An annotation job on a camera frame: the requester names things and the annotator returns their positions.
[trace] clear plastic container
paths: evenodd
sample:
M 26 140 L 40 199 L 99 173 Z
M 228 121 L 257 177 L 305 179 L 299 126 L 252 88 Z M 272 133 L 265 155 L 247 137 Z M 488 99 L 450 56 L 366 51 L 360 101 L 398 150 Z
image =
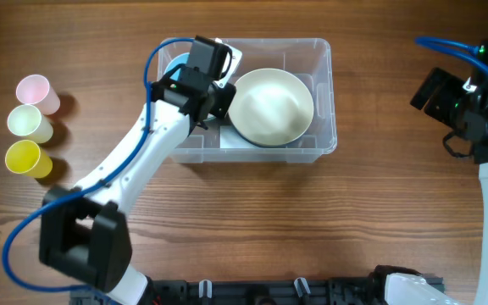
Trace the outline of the clear plastic container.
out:
M 255 147 L 238 136 L 229 120 L 211 119 L 208 130 L 196 128 L 171 154 L 178 163 L 288 162 L 312 163 L 332 153 L 337 144 L 335 95 L 329 43 L 320 38 L 223 39 L 242 51 L 242 61 L 230 80 L 261 68 L 291 72 L 307 86 L 314 103 L 313 121 L 297 141 L 282 148 Z M 189 42 L 177 42 L 159 52 L 158 80 L 169 62 L 190 50 Z

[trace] beige plate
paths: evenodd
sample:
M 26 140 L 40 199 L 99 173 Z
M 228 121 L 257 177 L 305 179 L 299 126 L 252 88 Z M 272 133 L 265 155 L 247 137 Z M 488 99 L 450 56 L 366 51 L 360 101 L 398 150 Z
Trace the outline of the beige plate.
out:
M 295 141 L 313 119 L 313 99 L 293 74 L 257 69 L 236 83 L 229 117 L 238 132 L 253 144 L 278 147 Z

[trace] yellow cup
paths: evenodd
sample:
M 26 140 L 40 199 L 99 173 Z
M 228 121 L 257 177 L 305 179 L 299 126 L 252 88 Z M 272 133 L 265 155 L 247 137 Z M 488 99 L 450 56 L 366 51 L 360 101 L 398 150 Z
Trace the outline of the yellow cup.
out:
M 30 140 L 17 141 L 5 155 L 8 170 L 15 174 L 43 178 L 52 170 L 52 160 L 37 143 Z

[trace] wood grain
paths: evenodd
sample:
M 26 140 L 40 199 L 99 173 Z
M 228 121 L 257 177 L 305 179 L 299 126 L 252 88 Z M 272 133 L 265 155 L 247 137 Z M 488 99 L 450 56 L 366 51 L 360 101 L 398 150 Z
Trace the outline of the wood grain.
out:
M 154 279 L 281 280 L 366 275 L 388 263 L 443 276 L 448 294 L 473 301 L 478 168 L 450 158 L 447 128 L 408 103 L 431 68 L 470 72 L 414 37 L 476 43 L 488 37 L 488 2 L 79 2 L 0 6 L 0 253 L 48 188 L 3 162 L 22 77 L 45 75 L 66 95 L 65 114 L 53 118 L 62 140 L 47 150 L 68 169 L 58 182 L 72 186 L 136 120 L 143 64 L 165 37 L 322 37 L 333 51 L 338 148 L 315 164 L 166 162 L 130 216 L 133 264 Z M 18 237 L 16 271 L 71 282 L 38 263 L 38 236 L 35 222 Z M 0 303 L 66 301 L 20 289 L 0 265 Z

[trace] metal lever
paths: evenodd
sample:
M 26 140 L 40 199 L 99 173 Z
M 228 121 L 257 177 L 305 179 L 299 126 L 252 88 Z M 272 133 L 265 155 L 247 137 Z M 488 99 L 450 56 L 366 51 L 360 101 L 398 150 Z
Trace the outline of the metal lever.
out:
M 199 299 L 201 305 L 212 305 L 212 282 L 210 280 L 201 280 L 199 282 Z
M 301 305 L 309 305 L 310 302 L 310 287 L 305 278 L 298 278 L 293 282 L 295 290 L 297 290 L 297 295 L 300 298 Z

